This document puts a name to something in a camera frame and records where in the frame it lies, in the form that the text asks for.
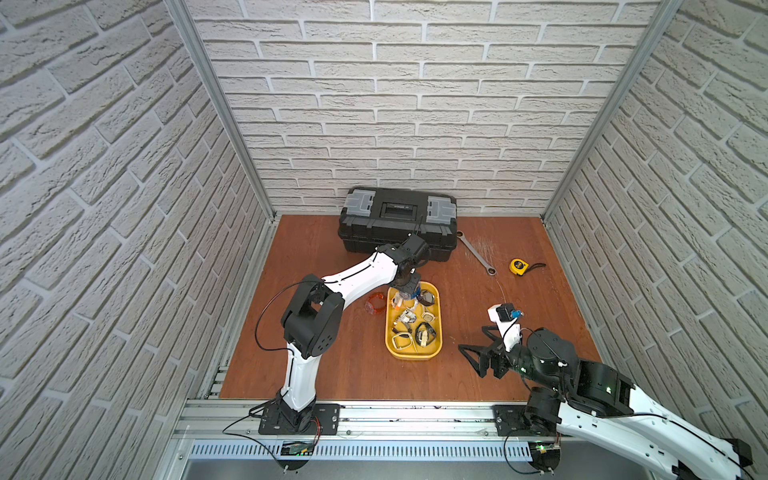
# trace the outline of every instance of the combination wrench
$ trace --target combination wrench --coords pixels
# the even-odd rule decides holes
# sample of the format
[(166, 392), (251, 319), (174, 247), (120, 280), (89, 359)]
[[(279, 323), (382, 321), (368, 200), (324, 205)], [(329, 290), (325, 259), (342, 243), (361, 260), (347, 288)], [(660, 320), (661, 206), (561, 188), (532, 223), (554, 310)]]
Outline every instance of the combination wrench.
[(485, 271), (488, 273), (488, 275), (494, 276), (496, 274), (496, 269), (492, 267), (490, 263), (486, 262), (485, 259), (480, 256), (480, 253), (478, 253), (478, 251), (475, 250), (472, 244), (469, 243), (466, 238), (464, 238), (464, 232), (459, 230), (458, 232), (456, 232), (456, 236), (458, 237), (459, 240), (464, 242), (464, 245), (466, 245), (467, 248), (469, 248), (469, 251), (472, 252), (472, 255), (474, 255), (476, 259), (480, 260), (480, 263), (482, 263), (482, 266), (485, 267)]

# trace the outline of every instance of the black toolbox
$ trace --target black toolbox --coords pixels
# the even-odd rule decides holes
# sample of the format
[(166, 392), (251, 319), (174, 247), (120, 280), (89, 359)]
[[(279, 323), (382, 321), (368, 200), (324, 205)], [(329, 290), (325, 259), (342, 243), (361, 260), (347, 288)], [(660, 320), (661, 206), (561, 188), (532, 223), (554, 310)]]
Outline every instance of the black toolbox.
[(429, 245), (429, 259), (445, 262), (456, 248), (456, 199), (449, 195), (353, 187), (339, 218), (339, 237), (349, 252), (373, 253), (416, 233)]

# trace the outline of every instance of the white brick wall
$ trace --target white brick wall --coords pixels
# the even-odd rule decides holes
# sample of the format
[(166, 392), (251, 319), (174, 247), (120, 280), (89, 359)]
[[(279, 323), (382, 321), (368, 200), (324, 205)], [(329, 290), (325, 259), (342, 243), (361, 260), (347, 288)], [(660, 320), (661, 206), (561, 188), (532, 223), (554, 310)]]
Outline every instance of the white brick wall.
[[(542, 212), (656, 7), (188, 4), (255, 165), (280, 189), (279, 212), (337, 213), (348, 187), (364, 184), (453, 192), (465, 214), (530, 215)], [(392, 169), (403, 158), (413, 160)], [(551, 176), (533, 184), (530, 170)], [(478, 183), (464, 190), (465, 180)]]
[(163, 2), (0, 25), (0, 478), (147, 478), (264, 215)]
[(749, 442), (755, 478), (768, 475), (767, 12), (686, 0), (551, 222), (614, 364)]

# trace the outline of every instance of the wooden floor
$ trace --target wooden floor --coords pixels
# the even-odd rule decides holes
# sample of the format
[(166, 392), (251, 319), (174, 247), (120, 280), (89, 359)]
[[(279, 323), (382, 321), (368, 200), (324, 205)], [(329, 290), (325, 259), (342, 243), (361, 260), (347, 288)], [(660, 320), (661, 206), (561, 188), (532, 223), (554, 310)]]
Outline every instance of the wooden floor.
[[(309, 273), (330, 275), (367, 255), (348, 253), (336, 232), (338, 217), (282, 217), (220, 393), (225, 399), (268, 399), (283, 385), (287, 352), (264, 352), (253, 340), (256, 319), (281, 288)], [(510, 372), (480, 379), (456, 345), (488, 345), (480, 327), (490, 325), (486, 310), (506, 300), (525, 313), (523, 326), (540, 326), (572, 341), (582, 358), (599, 359), (592, 338), (576, 307), (571, 289), (538, 218), (458, 219), (458, 228), (498, 270), (491, 277), (459, 243), (448, 262), (430, 262), (419, 269), (422, 280), (434, 283), (442, 309), (442, 351), (426, 362), (395, 359), (384, 344), (384, 314), (365, 311), (363, 296), (344, 311), (339, 336), (323, 355), (317, 376), (318, 399), (365, 400), (527, 400), (528, 391)], [(545, 268), (523, 277), (508, 268), (512, 258)], [(280, 317), (294, 289), (275, 300), (259, 327), (266, 348), (285, 346)], [(386, 291), (381, 287), (377, 291)]]

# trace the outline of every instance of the yellow tape measure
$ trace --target yellow tape measure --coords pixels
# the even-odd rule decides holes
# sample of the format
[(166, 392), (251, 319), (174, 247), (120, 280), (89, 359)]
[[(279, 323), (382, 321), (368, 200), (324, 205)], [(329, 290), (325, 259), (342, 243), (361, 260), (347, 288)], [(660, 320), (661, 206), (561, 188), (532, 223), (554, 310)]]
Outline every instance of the yellow tape measure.
[(528, 265), (528, 263), (525, 262), (523, 259), (515, 258), (515, 259), (512, 259), (512, 262), (509, 264), (509, 271), (514, 273), (515, 275), (522, 276), (523, 273), (531, 271), (534, 268), (539, 268), (541, 266), (547, 266), (547, 264), (534, 263), (532, 265)]

